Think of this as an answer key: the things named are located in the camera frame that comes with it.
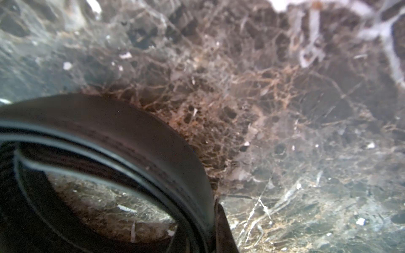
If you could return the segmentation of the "black belt long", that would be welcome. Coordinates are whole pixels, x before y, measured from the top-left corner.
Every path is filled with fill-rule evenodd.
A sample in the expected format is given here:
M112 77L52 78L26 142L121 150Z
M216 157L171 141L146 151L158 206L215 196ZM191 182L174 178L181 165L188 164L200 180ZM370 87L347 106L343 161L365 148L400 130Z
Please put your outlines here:
M173 217L172 239L131 243L84 225L46 174L105 183ZM65 94L1 106L1 252L210 253L215 209L206 172L165 122L118 100Z

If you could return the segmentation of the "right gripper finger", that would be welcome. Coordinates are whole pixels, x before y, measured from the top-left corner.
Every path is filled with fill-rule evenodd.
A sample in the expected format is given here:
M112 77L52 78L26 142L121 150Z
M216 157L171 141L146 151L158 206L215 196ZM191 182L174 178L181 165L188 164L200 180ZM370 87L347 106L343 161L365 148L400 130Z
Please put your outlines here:
M216 253L239 253L233 238L225 211L219 202L215 202L216 214Z

